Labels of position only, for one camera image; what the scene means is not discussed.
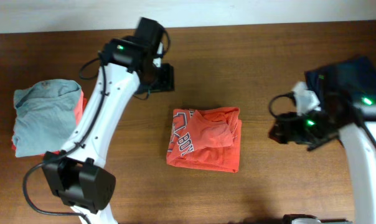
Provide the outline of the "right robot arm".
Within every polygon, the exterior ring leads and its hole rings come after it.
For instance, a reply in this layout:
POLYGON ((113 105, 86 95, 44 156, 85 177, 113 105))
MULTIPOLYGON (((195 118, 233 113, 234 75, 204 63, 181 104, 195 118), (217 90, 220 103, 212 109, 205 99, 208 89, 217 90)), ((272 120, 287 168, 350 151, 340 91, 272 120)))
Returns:
POLYGON ((314 151, 338 140, 347 156, 355 223, 376 223, 376 70, 332 65, 305 73, 305 82, 273 98, 289 98, 295 112, 273 114, 269 138, 314 151))

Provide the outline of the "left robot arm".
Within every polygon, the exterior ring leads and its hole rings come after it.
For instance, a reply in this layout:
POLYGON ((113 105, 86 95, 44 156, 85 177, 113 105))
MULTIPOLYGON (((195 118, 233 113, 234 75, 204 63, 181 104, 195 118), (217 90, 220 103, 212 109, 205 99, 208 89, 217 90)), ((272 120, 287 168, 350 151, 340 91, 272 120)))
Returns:
POLYGON ((133 35, 112 39, 98 54, 96 87, 82 119, 58 154, 46 152, 41 169, 52 194, 82 223, 116 223, 110 200, 116 178, 104 169, 108 148, 130 99, 174 90, 174 71, 162 58, 166 29, 140 18, 133 35))

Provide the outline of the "orange red t-shirt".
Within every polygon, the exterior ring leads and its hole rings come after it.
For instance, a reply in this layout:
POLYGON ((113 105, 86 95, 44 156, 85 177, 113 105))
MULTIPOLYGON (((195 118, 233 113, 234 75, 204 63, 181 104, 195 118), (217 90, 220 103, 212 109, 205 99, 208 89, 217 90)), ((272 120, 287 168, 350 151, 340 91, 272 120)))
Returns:
POLYGON ((240 109, 174 109, 166 163, 174 167, 236 173, 240 165, 240 109))

